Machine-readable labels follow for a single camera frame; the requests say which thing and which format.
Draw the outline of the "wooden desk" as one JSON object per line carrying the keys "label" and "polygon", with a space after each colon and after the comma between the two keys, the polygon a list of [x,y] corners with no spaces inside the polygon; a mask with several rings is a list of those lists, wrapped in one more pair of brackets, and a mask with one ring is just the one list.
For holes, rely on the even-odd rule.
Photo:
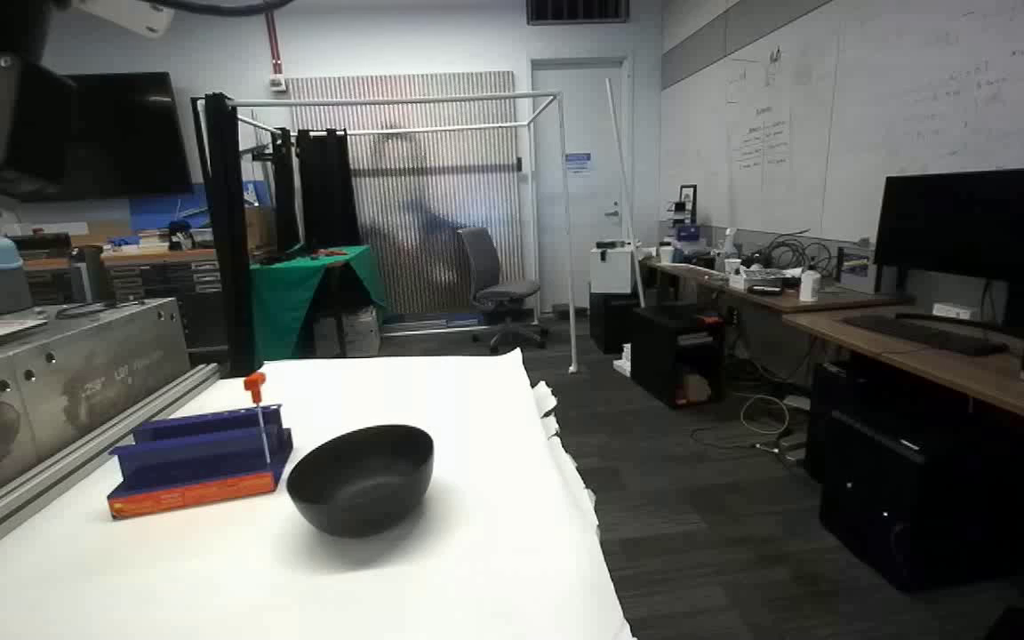
{"label": "wooden desk", "polygon": [[930,383],[961,390],[976,403],[996,407],[1002,414],[1013,414],[1024,420],[1024,376],[1021,376],[1021,346],[1009,340],[996,356],[961,356],[961,352],[943,352],[933,346],[875,333],[855,329],[855,318],[873,318],[873,312],[899,312],[908,305],[904,297],[860,297],[860,291],[837,291],[818,301],[801,301],[792,291],[784,297],[752,297],[741,288],[731,288],[720,272],[708,267],[689,267],[689,265],[665,265],[658,267],[682,284],[702,284],[708,291],[720,291],[733,301],[758,305],[770,312],[779,312],[791,329],[855,352],[879,359],[886,367],[897,367],[904,372],[914,372]]}

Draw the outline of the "green cloth covered table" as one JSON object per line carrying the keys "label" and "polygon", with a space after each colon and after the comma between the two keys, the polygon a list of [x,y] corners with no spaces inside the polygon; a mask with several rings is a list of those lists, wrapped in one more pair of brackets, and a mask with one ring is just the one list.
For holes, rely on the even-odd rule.
{"label": "green cloth covered table", "polygon": [[254,279],[254,333],[264,359],[293,359],[310,329],[317,291],[326,279],[348,275],[351,284],[386,308],[386,284],[366,247],[336,247],[310,255],[258,265]]}

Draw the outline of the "grey office chair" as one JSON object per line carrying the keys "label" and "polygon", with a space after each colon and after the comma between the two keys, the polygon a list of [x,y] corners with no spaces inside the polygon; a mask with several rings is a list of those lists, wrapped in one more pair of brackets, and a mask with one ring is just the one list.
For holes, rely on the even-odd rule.
{"label": "grey office chair", "polygon": [[507,281],[501,255],[486,227],[460,230],[465,265],[471,265],[471,301],[483,319],[483,346],[491,352],[529,346],[545,346],[545,329],[529,308],[529,300],[541,291],[537,281]]}

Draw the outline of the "black vertical post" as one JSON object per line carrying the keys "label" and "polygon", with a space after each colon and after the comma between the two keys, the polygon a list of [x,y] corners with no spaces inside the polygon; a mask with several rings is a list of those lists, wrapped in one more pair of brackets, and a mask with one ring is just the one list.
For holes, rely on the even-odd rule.
{"label": "black vertical post", "polygon": [[225,288],[225,325],[228,325],[228,372],[241,376],[260,367],[260,356],[254,339],[254,279],[251,279],[251,240],[241,208],[238,109],[225,94],[211,94],[204,114],[211,152],[207,199]]}

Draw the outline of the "black cabinet under desk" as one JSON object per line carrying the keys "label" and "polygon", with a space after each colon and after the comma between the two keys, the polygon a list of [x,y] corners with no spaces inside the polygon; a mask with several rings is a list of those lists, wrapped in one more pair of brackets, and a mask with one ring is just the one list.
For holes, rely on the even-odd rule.
{"label": "black cabinet under desk", "polygon": [[1024,562],[1024,422],[855,359],[811,400],[822,522],[899,591],[1001,581]]}

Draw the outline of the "black computer monitor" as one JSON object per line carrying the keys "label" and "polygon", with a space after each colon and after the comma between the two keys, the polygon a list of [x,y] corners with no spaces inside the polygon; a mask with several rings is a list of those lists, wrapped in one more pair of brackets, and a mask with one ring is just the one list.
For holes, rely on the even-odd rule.
{"label": "black computer monitor", "polygon": [[1002,281],[1008,325],[1024,325],[1024,167],[892,176],[875,265]]}

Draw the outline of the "black keyboard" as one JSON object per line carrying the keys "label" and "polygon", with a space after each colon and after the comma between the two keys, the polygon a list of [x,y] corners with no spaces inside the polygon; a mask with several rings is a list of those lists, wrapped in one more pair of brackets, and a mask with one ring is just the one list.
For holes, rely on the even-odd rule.
{"label": "black keyboard", "polygon": [[873,333],[904,339],[914,346],[957,352],[957,356],[1001,356],[1001,352],[1008,352],[1008,346],[994,340],[994,339],[952,333],[952,331],[939,331],[939,329],[926,329],[926,325],[897,319],[897,318],[863,312],[863,318],[847,318],[844,325],[873,331]]}

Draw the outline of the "black bowl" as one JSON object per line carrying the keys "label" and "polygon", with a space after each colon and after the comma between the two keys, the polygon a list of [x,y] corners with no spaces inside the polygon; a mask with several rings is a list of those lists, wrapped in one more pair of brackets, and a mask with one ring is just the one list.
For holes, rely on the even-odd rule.
{"label": "black bowl", "polygon": [[421,511],[433,452],[424,426],[358,426],[304,455],[289,472],[289,497],[322,532],[375,536]]}

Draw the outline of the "metal tool with orange handle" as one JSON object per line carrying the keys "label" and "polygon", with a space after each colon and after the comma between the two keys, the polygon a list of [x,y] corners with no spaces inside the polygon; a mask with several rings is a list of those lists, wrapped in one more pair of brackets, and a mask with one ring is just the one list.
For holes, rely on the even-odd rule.
{"label": "metal tool with orange handle", "polygon": [[266,414],[264,414],[264,383],[266,383],[264,371],[254,371],[254,372],[241,376],[241,387],[251,390],[251,403],[258,409],[264,459],[274,461],[271,438],[266,438]]}

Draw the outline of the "white door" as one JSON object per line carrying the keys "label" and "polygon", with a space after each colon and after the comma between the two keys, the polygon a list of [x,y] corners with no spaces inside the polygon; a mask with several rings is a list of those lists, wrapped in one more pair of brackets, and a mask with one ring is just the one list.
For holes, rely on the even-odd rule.
{"label": "white door", "polygon": [[593,249],[623,240],[623,63],[537,60],[533,86],[559,95],[533,126],[545,301],[582,308]]}

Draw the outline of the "blue and orange rack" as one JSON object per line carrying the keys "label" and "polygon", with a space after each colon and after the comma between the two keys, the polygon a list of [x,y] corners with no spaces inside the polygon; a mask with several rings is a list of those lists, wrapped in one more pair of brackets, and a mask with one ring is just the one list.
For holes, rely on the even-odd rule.
{"label": "blue and orange rack", "polygon": [[114,521],[274,495],[296,438],[278,407],[264,407],[274,461],[264,459],[258,409],[146,420],[114,447],[123,483],[106,495]]}

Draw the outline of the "wall mounted black screen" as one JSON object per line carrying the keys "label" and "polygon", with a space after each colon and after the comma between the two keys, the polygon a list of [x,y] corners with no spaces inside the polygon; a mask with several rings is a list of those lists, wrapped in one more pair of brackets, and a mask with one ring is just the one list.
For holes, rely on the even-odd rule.
{"label": "wall mounted black screen", "polygon": [[191,188],[169,71],[73,74],[65,176],[37,204],[142,199]]}

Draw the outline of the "metal rail machine base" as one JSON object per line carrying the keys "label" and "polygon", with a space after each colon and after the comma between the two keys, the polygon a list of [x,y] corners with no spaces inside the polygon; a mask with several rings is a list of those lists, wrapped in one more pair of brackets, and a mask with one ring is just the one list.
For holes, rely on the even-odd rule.
{"label": "metal rail machine base", "polygon": [[0,536],[214,381],[174,300],[0,318]]}

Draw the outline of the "black computer tower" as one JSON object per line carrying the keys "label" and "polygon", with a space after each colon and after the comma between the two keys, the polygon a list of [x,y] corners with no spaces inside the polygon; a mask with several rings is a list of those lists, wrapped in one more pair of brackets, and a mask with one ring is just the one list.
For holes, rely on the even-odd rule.
{"label": "black computer tower", "polygon": [[721,396],[727,319],[695,305],[635,312],[635,381],[673,409]]}

